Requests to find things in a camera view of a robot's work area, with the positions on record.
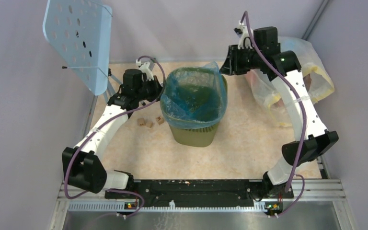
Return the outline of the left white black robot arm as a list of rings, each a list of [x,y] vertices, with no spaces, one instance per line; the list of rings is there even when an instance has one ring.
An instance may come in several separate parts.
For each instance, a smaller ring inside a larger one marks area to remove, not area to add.
[[[131,197],[135,186],[129,182],[130,174],[106,170],[102,158],[118,129],[133,112],[141,109],[139,104],[157,101],[162,90],[158,78],[150,70],[127,69],[119,91],[111,96],[94,127],[75,147],[63,150],[65,185],[91,193],[116,189],[121,197]]]

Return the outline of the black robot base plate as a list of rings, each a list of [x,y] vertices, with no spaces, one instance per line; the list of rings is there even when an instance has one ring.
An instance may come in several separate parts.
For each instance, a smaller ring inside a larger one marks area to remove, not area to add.
[[[167,207],[173,201],[176,207],[251,207],[263,199],[293,198],[292,191],[282,186],[267,190],[261,179],[218,180],[134,180],[129,194],[106,192],[106,199],[133,199],[143,197],[144,207]]]

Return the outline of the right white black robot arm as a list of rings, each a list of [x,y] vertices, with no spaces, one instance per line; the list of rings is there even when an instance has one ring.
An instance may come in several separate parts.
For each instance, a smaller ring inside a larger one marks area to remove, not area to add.
[[[220,68],[225,75],[242,75],[259,70],[279,92],[294,129],[295,141],[284,144],[282,157],[263,174],[261,196],[275,197],[288,192],[296,169],[323,155],[338,140],[319,118],[305,87],[297,55],[282,51],[277,28],[258,28],[249,35],[245,25],[234,28],[239,43],[230,45]]]

